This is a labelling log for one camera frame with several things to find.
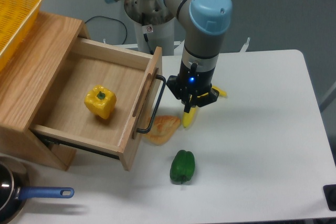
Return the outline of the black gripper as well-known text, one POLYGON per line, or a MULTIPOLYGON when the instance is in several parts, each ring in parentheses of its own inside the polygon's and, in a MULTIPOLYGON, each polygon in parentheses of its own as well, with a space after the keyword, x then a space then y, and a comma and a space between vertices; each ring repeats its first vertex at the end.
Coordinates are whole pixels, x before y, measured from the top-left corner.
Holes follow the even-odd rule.
POLYGON ((166 85, 176 99, 184 104, 184 112, 201 108, 217 101, 219 91, 212 88, 212 77, 215 68, 200 71, 200 66, 193 63, 187 67, 181 62, 178 76, 169 76, 166 85))

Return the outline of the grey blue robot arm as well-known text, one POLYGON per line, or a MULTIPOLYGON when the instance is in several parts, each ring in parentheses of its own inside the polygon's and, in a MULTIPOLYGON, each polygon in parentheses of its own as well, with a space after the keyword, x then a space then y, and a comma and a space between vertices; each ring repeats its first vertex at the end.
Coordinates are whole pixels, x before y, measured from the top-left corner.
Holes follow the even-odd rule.
MULTIPOLYGON (((107 3, 119 0, 105 0, 107 3)), ((179 74, 166 82, 184 111, 216 102, 212 87, 220 48, 232 15, 231 0, 158 0, 185 30, 179 74)))

